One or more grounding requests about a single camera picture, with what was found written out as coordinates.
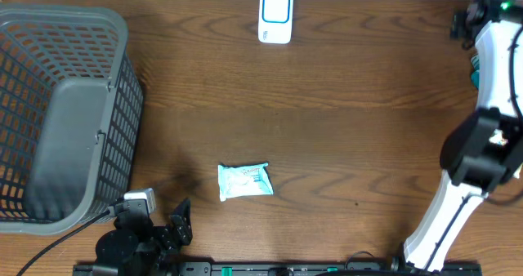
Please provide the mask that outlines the blue mouthwash bottle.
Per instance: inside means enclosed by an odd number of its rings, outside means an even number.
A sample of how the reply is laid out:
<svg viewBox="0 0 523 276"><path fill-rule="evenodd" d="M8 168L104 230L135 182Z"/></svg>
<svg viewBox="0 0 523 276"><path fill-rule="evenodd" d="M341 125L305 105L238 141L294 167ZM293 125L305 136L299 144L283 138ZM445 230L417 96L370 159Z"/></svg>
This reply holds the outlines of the blue mouthwash bottle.
<svg viewBox="0 0 523 276"><path fill-rule="evenodd" d="M473 86L478 89L479 88L479 80L480 80L480 61L479 61L479 55L475 54L471 58L471 65L472 65L472 73L471 73L471 82Z"/></svg>

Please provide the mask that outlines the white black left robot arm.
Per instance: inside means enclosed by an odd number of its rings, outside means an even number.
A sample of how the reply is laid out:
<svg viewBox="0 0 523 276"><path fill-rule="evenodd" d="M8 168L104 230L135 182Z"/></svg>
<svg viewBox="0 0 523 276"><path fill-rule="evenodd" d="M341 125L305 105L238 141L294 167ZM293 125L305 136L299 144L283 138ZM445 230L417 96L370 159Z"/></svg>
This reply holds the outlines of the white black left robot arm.
<svg viewBox="0 0 523 276"><path fill-rule="evenodd" d="M184 199L168 216L165 225L155 225L145 199L124 199L110 210L116 215L115 230L96 244L96 261L90 275L166 275L169 261L190 245L193 233L191 203Z"/></svg>

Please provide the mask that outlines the grey plastic basket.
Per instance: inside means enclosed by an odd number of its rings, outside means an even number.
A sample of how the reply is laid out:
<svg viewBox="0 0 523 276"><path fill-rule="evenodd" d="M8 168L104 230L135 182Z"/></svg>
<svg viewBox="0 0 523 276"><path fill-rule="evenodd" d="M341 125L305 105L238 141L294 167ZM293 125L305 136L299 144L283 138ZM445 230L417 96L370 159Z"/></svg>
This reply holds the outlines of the grey plastic basket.
<svg viewBox="0 0 523 276"><path fill-rule="evenodd" d="M144 94L101 7L1 7L1 231L53 235L127 191Z"/></svg>

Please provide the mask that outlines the yellow snack bag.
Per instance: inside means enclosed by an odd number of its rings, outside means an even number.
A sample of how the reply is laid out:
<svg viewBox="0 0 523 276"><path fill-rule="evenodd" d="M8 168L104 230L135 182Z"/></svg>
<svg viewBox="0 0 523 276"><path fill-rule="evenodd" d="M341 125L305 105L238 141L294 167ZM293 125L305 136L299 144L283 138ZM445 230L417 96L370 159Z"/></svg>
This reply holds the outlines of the yellow snack bag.
<svg viewBox="0 0 523 276"><path fill-rule="evenodd" d="M493 145L505 146L508 143L508 139L503 136L501 130L495 130L489 138L489 142Z"/></svg>

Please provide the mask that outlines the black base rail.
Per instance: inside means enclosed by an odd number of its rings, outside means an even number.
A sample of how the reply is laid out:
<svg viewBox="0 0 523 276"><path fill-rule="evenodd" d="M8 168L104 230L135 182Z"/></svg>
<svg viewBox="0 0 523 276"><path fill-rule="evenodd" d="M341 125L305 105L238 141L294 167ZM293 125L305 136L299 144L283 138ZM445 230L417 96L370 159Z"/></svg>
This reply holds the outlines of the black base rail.
<svg viewBox="0 0 523 276"><path fill-rule="evenodd" d="M180 262L155 264L148 269L116 268L101 264L75 265L73 276L171 275L171 276L314 276L314 275L419 275L418 271L391 270L377 261L352 261L348 264L212 264Z"/></svg>

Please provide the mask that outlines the white barcode scanner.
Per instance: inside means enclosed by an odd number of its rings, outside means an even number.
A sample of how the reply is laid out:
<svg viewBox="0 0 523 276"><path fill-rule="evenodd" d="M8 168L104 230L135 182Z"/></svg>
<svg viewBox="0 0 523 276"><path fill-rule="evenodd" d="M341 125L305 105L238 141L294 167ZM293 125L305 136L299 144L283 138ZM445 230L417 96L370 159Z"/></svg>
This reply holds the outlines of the white barcode scanner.
<svg viewBox="0 0 523 276"><path fill-rule="evenodd" d="M294 0L260 0L258 40L269 44L288 44L292 37Z"/></svg>

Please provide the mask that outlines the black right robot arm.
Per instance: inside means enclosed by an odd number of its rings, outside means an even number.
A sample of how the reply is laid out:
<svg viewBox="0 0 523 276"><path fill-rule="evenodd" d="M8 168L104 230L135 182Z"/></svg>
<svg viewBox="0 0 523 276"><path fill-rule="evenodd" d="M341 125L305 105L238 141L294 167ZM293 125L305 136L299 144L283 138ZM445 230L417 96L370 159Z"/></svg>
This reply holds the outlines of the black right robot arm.
<svg viewBox="0 0 523 276"><path fill-rule="evenodd" d="M477 265L445 258L469 216L500 185L522 173L522 6L473 0L454 14L453 38L476 50L476 107L446 138L440 184L416 230L382 274L478 275Z"/></svg>

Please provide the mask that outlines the white tissue pack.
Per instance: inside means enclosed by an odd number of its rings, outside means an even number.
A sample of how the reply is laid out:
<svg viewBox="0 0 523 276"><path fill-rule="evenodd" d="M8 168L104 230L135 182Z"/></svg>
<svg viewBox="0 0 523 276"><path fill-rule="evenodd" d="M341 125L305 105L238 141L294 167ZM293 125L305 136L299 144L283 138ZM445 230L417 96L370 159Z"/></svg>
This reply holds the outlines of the white tissue pack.
<svg viewBox="0 0 523 276"><path fill-rule="evenodd" d="M239 167L219 165L217 179L220 201L243 196L273 195L274 190L266 170L268 166L268 162Z"/></svg>

